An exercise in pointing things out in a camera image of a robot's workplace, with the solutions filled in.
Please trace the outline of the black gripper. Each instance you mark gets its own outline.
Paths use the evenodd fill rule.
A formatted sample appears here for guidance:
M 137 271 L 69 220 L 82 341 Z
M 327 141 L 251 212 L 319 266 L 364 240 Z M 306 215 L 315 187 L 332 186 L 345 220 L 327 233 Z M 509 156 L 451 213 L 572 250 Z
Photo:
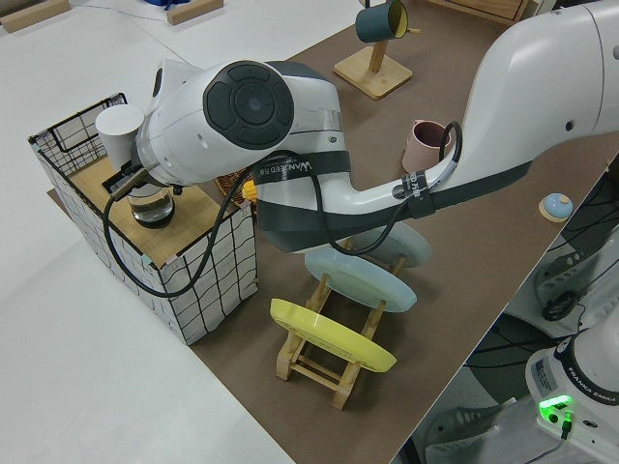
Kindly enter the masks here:
M 140 197 L 148 197 L 163 189 L 171 189 L 174 195 L 180 195 L 185 186 L 180 184 L 166 184 L 155 179 L 147 170 L 144 170 L 142 179 L 136 176 L 124 178 L 113 186 L 113 195 L 128 195 L 133 189 L 139 188 Z

